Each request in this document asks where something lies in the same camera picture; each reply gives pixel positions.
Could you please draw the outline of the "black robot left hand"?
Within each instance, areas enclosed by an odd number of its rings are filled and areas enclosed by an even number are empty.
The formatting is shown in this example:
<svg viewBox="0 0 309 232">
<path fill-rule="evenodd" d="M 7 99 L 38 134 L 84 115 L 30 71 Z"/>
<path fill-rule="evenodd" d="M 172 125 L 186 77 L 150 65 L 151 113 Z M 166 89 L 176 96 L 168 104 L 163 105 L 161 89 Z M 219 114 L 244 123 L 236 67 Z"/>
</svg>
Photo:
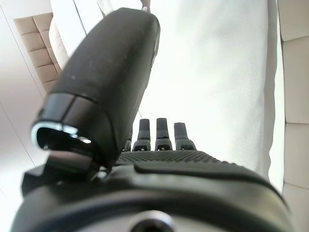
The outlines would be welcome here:
<svg viewBox="0 0 309 232">
<path fill-rule="evenodd" d="M 183 123 L 158 148 L 147 120 L 131 128 L 158 51 L 160 24 L 121 8 L 75 50 L 31 127 L 49 151 L 24 173 L 14 232 L 295 232 L 286 201 L 264 178 L 198 151 Z"/>
</svg>

